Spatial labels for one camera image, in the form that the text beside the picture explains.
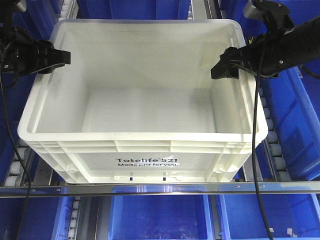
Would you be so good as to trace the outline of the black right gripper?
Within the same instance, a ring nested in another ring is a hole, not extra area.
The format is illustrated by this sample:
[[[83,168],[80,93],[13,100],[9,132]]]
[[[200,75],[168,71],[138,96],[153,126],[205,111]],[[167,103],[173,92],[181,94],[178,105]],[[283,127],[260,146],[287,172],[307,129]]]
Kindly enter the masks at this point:
[[[288,61],[284,55],[284,36],[260,35],[252,44],[248,45],[246,53],[242,48],[228,47],[220,56],[220,61],[211,69],[211,78],[239,78],[239,69],[254,76],[273,78],[288,68]]]

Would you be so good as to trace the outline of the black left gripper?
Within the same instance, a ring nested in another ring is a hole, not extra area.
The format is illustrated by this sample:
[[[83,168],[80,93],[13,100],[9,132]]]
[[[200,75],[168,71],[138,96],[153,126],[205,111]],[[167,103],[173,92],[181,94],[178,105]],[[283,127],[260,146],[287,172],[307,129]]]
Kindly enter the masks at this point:
[[[69,51],[56,49],[48,40],[36,41],[22,28],[0,28],[0,63],[5,73],[26,76],[38,72],[51,74],[71,64]]]

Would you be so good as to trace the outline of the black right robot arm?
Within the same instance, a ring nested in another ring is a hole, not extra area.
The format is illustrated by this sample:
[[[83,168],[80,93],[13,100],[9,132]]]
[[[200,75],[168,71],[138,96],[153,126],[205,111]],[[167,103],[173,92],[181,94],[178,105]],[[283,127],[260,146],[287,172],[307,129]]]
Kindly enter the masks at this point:
[[[213,80],[239,78],[239,70],[256,77],[275,78],[283,70],[320,58],[320,18],[290,31],[283,28],[258,35],[251,44],[228,47],[211,69]]]

